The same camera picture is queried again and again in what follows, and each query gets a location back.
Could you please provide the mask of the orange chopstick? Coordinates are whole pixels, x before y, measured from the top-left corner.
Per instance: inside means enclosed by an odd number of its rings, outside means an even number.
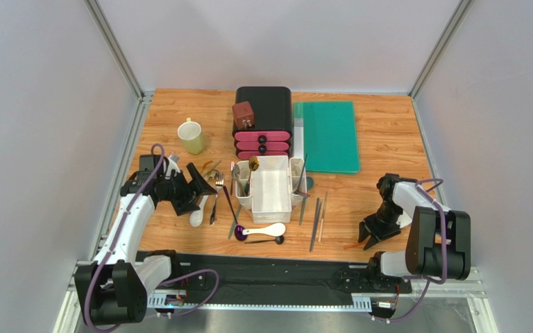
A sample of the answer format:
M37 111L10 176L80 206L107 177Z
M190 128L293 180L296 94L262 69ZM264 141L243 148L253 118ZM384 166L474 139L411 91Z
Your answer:
M344 246L343 249L348 250L348 249L356 248L356 247L363 246L363 245L364 245L364 242L359 242L356 244L350 244L350 245Z

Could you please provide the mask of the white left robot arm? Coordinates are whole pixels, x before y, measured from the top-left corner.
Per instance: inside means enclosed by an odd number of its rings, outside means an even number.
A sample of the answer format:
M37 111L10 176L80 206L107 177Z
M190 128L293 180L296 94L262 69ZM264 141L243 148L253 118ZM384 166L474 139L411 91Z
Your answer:
M140 156L139 169L120 189L119 211L108 238L92 263L76 270L83 320L96 332L142 322L155 289L184 279L173 250L153 251L135 265L143 231L158 203L167 201L183 215L200 209L198 197L217 192L192 163L186 166L192 177L187 180L177 160L163 154Z

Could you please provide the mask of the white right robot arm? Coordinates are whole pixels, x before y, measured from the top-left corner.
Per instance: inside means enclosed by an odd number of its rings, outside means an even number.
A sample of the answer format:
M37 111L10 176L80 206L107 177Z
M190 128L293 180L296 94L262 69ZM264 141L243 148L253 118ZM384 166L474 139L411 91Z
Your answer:
M471 218L433 198L425 180L387 173L376 185L382 203L359 223L358 240L368 250L409 227L406 248L378 252L375 270L393 278L426 278L436 284L465 280L471 271Z

